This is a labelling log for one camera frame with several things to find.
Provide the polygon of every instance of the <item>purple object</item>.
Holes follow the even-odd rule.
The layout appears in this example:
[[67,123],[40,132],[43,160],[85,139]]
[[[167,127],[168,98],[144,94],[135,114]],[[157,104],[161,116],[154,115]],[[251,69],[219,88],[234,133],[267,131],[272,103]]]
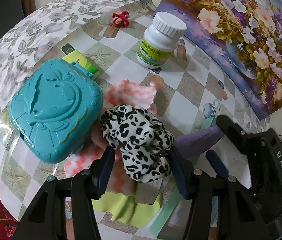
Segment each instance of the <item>purple object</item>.
[[183,158],[188,159],[209,150],[223,135],[218,126],[213,126],[175,138],[174,146],[176,146]]

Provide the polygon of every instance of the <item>pill bottle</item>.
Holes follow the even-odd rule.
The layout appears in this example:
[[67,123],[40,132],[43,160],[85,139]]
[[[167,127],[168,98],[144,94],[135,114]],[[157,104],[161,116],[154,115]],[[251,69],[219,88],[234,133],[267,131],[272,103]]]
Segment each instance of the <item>pill bottle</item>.
[[151,69],[162,66],[177,48],[185,31],[185,23],[177,16],[158,12],[136,51],[140,64]]

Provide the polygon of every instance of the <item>painting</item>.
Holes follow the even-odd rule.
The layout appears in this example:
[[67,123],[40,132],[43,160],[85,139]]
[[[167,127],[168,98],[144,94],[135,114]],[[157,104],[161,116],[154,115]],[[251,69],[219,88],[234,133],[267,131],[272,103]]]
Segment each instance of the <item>painting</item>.
[[162,0],[260,120],[282,107],[282,0]]

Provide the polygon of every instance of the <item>ridged cap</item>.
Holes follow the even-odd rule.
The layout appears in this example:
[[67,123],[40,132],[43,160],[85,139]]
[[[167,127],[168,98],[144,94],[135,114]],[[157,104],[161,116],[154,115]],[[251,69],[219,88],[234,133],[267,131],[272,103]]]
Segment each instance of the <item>ridged cap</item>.
[[180,38],[186,31],[185,23],[167,12],[158,12],[153,19],[153,25],[159,32],[173,38]]

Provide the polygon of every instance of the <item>bottle label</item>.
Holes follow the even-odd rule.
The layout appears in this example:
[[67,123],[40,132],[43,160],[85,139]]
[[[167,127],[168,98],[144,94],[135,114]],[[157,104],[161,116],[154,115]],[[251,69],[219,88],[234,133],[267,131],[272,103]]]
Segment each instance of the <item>bottle label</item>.
[[145,63],[152,66],[161,66],[170,57],[171,52],[161,51],[152,47],[147,41],[142,38],[137,49],[137,54]]

